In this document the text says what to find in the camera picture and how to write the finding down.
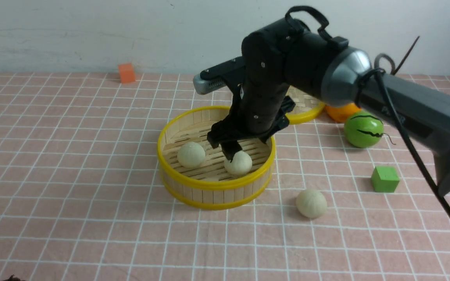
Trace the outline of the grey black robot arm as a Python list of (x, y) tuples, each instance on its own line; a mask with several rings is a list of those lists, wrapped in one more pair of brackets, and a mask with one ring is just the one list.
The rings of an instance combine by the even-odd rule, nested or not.
[(295, 6), (245, 37), (240, 57), (196, 75), (198, 94), (222, 87), (233, 94), (228, 116), (212, 125), (207, 141), (228, 160), (241, 150), (239, 140), (266, 142), (289, 126), (290, 86), (333, 107), (355, 103), (399, 131), (450, 216), (450, 95), (372, 65), (347, 39), (330, 36), (328, 25), (316, 9)]

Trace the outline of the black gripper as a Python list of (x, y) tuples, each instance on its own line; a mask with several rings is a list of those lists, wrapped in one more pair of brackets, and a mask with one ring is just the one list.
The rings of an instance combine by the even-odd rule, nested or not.
[(207, 134), (209, 144), (214, 149), (220, 146), (227, 161), (243, 150), (239, 140), (266, 142), (289, 125), (286, 113), (293, 110), (294, 102), (286, 98), (285, 62), (293, 44), (306, 32), (304, 22), (282, 18), (242, 40), (245, 79), (240, 93), (233, 94), (227, 117)]

